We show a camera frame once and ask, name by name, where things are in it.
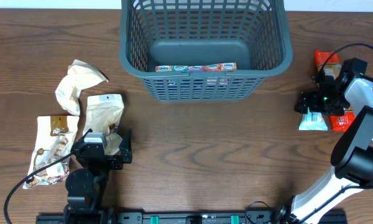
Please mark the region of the Kleenex tissue multipack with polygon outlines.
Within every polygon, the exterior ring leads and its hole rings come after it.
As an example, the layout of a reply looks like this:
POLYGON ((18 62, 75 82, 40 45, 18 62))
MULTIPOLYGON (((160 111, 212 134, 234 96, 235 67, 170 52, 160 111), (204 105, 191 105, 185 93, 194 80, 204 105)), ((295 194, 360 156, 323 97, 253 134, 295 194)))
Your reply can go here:
MULTIPOLYGON (((237 63, 216 63, 211 65, 160 65, 155 67, 156 72, 223 72, 223 71, 234 71, 237 70, 237 63)), ((164 80, 155 79, 152 81, 144 80, 145 82, 153 82, 155 85, 163 85, 164 80)), ((217 79, 209 78, 207 80, 208 85, 214 85, 217 79)), ((229 82, 229 79, 220 79, 220 85, 225 85, 229 82)), ((186 85, 189 80, 181 80, 181 85, 186 85)), ((175 86, 177 85, 176 80, 167 80, 167 85, 175 86)))

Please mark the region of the white brown pretzel bag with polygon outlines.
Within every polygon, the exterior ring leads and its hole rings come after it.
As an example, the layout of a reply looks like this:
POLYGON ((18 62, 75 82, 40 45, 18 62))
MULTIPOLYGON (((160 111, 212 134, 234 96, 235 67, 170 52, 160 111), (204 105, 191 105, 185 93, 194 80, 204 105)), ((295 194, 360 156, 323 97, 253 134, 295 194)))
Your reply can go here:
MULTIPOLYGON (((31 174, 70 153, 78 131, 77 116, 39 116, 37 137, 28 173, 31 174)), ((64 159, 29 178, 22 186, 31 189, 37 185, 53 185, 63 182, 70 170, 69 159, 64 159)))

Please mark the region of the beige snack bag clear window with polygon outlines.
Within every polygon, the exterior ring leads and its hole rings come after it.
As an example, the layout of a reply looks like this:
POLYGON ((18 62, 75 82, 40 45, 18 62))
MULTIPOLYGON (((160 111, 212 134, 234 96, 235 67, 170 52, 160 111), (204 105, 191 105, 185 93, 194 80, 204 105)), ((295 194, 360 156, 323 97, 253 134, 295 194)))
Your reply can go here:
POLYGON ((89 96, 86 107, 86 122, 83 134, 92 129, 103 133, 106 138, 106 155, 115 155, 119 151, 122 137, 117 133, 124 103, 120 94, 89 96))

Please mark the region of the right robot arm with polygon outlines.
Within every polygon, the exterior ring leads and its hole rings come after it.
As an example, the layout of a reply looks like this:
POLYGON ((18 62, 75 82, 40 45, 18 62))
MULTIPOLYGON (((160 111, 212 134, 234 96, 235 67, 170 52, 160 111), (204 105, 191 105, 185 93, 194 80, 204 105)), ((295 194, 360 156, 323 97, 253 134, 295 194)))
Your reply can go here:
POLYGON ((355 119, 336 143, 331 167, 281 208, 279 223, 318 223, 344 199, 373 189, 373 79, 344 72, 335 84, 352 106, 355 119))

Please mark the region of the orange spaghetti package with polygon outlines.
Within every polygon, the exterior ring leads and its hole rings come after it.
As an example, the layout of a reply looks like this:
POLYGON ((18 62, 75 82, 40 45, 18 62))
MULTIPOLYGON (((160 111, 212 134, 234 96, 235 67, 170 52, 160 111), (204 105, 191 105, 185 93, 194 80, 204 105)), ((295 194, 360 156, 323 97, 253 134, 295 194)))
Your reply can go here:
MULTIPOLYGON (((318 72, 320 71, 322 65, 325 63, 326 59, 333 53, 331 52, 324 52, 321 50, 316 50, 314 53, 314 58, 316 62, 316 67, 318 72)), ((330 58, 328 63, 324 67, 324 73, 326 78, 331 77, 332 80, 335 80, 339 72, 341 70, 341 62, 339 59, 338 54, 335 54, 330 58)), ((336 116, 336 115, 329 115, 329 120, 331 123, 331 127, 333 131, 342 131, 345 132, 350 124, 354 121, 355 115, 352 112, 352 107, 350 106, 348 109, 344 108, 344 115, 336 116)))

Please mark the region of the white teal wipes packet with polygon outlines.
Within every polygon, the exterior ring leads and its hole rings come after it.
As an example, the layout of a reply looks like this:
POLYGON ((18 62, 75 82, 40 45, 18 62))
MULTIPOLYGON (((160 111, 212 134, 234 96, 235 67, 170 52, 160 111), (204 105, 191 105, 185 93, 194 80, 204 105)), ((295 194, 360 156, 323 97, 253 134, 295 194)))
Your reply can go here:
POLYGON ((299 131, 327 131, 328 127, 319 112, 311 112, 307 110, 307 114, 302 115, 301 123, 298 127, 299 131))

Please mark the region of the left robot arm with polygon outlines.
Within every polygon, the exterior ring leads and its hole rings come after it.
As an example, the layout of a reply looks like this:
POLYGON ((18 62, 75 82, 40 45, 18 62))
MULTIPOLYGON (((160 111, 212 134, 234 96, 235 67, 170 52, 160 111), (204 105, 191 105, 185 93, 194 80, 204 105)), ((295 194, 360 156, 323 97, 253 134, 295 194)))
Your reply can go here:
POLYGON ((112 208, 101 206, 109 182, 111 170, 121 170, 132 162, 132 131, 128 130, 118 145, 119 152, 106 155, 106 138, 103 133, 91 129, 71 147, 71 153, 82 165, 66 179, 69 211, 64 215, 65 223, 117 223, 112 208))

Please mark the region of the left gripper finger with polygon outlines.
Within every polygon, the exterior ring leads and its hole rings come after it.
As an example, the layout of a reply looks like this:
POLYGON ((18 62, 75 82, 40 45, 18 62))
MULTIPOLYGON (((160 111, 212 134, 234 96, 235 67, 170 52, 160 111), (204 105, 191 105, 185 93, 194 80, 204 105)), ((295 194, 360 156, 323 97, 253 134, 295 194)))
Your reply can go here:
POLYGON ((132 155, 131 137, 132 137, 132 130, 128 129, 127 133, 124 135, 119 145, 119 151, 122 156, 132 155))
POLYGON ((81 138, 79 138, 76 143, 81 143, 81 142, 84 142, 85 141, 85 138, 87 137, 87 135, 89 135, 89 133, 92 133, 93 130, 92 129, 88 129, 87 132, 84 133, 84 135, 82 135, 81 138))

